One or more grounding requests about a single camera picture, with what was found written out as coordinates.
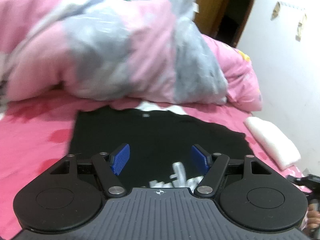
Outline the person's right hand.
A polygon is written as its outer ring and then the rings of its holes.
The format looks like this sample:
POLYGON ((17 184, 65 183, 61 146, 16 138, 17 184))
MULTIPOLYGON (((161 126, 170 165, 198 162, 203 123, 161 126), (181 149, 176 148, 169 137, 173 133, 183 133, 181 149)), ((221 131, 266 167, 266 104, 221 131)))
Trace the person's right hand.
POLYGON ((308 211, 306 213, 306 227, 303 230, 308 236, 311 236, 315 230, 319 229, 320 214, 315 204, 309 204, 308 211))

